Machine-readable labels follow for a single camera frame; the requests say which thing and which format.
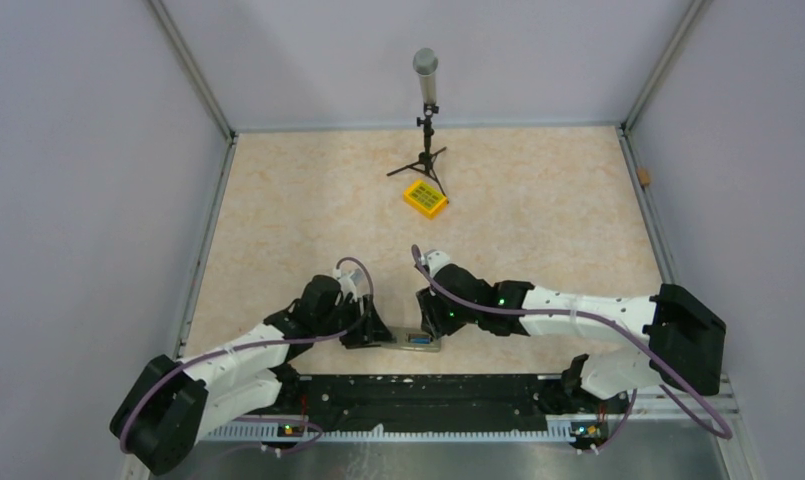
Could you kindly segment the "white remote control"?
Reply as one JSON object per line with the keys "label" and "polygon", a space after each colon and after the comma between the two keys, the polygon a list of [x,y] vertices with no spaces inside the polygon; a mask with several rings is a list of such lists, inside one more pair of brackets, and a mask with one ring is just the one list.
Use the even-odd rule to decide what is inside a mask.
{"label": "white remote control", "polygon": [[391,339],[379,341],[378,346],[385,349],[395,349],[414,352],[438,353],[441,350],[441,340],[427,332],[409,327],[390,327]]}

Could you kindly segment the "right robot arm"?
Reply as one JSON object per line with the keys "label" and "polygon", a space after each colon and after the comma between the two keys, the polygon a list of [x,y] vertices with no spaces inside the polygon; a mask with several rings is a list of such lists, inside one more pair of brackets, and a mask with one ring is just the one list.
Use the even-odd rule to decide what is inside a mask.
{"label": "right robot arm", "polygon": [[451,262],[418,270],[429,282],[417,294],[422,327],[435,338],[471,324],[496,336],[569,335],[619,344],[607,354],[576,357],[563,373],[565,400],[578,412],[622,391],[660,384],[702,396],[719,392],[726,324],[683,286],[599,297],[527,281],[490,285]]}

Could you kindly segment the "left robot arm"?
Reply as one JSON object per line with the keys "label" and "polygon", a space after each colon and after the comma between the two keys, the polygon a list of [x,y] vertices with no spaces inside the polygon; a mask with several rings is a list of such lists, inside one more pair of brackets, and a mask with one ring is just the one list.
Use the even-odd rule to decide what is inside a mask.
{"label": "left robot arm", "polygon": [[151,473],[176,468],[211,431],[252,410],[286,413],[298,386],[277,375],[314,344],[352,337],[374,314],[374,283],[364,268],[316,275],[301,296],[247,333],[184,359],[152,358],[109,422],[120,449]]}

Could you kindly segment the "yellow box with green grid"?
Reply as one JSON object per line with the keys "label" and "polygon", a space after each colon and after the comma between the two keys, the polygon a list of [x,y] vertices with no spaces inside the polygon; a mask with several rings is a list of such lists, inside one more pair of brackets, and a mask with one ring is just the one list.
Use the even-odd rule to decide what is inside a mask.
{"label": "yellow box with green grid", "polygon": [[428,219],[434,219],[449,203],[438,189],[423,180],[417,180],[403,193],[403,200]]}

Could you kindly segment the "microphone on black tripod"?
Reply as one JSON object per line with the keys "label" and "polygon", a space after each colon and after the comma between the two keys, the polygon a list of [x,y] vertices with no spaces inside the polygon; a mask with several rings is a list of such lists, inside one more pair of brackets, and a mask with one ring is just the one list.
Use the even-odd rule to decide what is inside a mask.
{"label": "microphone on black tripod", "polygon": [[434,135],[433,116],[437,115],[440,110],[437,104],[436,82],[439,60],[436,53],[431,48],[423,47],[415,52],[412,65],[419,79],[422,96],[422,116],[416,118],[416,126],[420,127],[422,130],[423,150],[418,154],[416,161],[392,170],[388,172],[386,176],[390,177],[404,170],[415,171],[434,181],[440,193],[446,196],[446,192],[435,170],[437,158],[446,148],[443,147],[436,151],[432,149],[432,137]]}

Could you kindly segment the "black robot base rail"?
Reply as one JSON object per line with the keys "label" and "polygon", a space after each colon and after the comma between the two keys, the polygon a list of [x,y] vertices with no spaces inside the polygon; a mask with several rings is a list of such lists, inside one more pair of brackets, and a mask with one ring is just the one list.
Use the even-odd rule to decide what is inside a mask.
{"label": "black robot base rail", "polygon": [[290,416],[326,432],[543,432],[562,415],[596,419],[625,412],[625,394],[609,400],[538,374],[299,375],[284,382],[262,416]]}

